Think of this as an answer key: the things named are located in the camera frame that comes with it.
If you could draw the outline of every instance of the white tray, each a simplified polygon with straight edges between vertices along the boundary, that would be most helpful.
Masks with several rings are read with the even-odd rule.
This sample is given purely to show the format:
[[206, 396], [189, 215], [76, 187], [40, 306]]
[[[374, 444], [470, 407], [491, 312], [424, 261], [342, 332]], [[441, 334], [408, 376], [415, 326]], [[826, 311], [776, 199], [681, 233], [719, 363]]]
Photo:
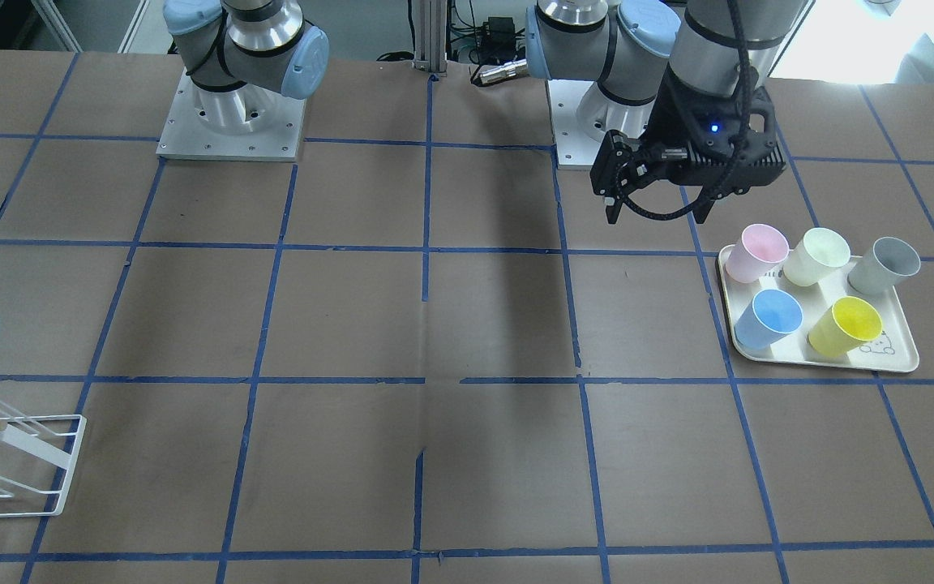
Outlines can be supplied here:
[[[752, 284], [741, 284], [734, 280], [723, 266], [730, 258], [733, 245], [727, 245], [719, 252], [716, 270], [719, 272], [719, 288], [723, 294], [723, 306], [726, 307], [726, 320], [730, 322], [730, 339], [734, 342], [737, 351], [752, 361], [772, 363], [797, 363], [798, 365], [815, 365], [819, 367], [841, 367], [845, 369], [868, 369], [872, 371], [892, 371], [896, 373], [909, 373], [918, 369], [920, 356], [915, 339], [911, 336], [907, 317], [903, 314], [903, 307], [896, 295], [896, 288], [889, 288], [885, 294], [867, 296], [856, 292], [849, 286], [849, 271], [859, 261], [859, 255], [853, 255], [848, 264], [842, 269], [835, 270], [824, 280], [809, 287], [795, 286], [788, 278], [783, 277], [778, 267], [766, 273]], [[752, 297], [760, 290], [775, 288], [795, 296], [802, 307], [802, 326], [793, 335], [784, 337], [764, 349], [752, 349], [737, 342], [734, 337], [734, 325], [744, 313]], [[881, 314], [885, 331], [878, 340], [871, 341], [863, 347], [855, 348], [848, 354], [837, 358], [827, 358], [809, 346], [807, 335], [816, 321], [827, 312], [831, 306], [842, 296], [857, 296], [871, 303]]]

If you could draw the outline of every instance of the cup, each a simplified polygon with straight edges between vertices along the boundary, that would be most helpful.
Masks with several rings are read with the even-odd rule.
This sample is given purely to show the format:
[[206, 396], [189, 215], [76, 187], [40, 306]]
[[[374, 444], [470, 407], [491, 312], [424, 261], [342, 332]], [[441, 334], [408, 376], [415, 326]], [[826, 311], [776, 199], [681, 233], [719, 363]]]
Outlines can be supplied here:
[[734, 338], [753, 349], [764, 349], [802, 326], [802, 307], [782, 290], [760, 290], [734, 325]]
[[825, 356], [842, 356], [881, 336], [881, 315], [867, 300], [840, 298], [809, 330], [809, 344]]
[[723, 269], [734, 280], [752, 284], [774, 269], [788, 256], [788, 238], [779, 230], [763, 223], [753, 223], [741, 232], [730, 258]]
[[830, 229], [812, 228], [788, 256], [783, 272], [795, 286], [812, 286], [848, 264], [850, 256], [844, 237]]
[[885, 292], [920, 271], [920, 258], [909, 243], [882, 237], [849, 272], [849, 285], [866, 295]]

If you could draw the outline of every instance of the gray cup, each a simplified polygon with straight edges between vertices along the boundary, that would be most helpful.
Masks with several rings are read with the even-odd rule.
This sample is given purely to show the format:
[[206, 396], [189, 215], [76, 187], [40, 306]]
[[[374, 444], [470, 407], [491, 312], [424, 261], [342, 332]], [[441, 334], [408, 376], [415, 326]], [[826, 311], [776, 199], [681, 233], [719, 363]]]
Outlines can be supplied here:
[[920, 258], [909, 243], [882, 237], [849, 272], [849, 285], [866, 295], [878, 295], [920, 270]]

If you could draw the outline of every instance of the metal mounting plate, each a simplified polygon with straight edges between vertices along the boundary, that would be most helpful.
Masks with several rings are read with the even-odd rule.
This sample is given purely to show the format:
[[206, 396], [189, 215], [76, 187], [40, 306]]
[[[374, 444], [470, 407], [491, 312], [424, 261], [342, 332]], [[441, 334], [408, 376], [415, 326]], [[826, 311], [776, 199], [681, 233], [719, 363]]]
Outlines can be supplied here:
[[182, 74], [161, 131], [156, 154], [179, 160], [248, 160], [297, 162], [305, 119], [305, 101], [278, 97], [275, 122], [250, 134], [221, 134], [198, 118], [193, 81]]
[[600, 143], [582, 131], [575, 112], [593, 81], [551, 79], [548, 85], [557, 166], [565, 170], [589, 170], [597, 159]]

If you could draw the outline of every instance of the blue cup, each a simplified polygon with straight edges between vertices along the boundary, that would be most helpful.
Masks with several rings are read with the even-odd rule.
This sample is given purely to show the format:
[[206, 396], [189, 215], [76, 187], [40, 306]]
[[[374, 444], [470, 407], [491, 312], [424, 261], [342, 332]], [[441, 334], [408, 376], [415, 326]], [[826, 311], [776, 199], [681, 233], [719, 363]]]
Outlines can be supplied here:
[[802, 326], [802, 307], [794, 296], [767, 289], [756, 294], [734, 325], [734, 338], [753, 349], [764, 349]]

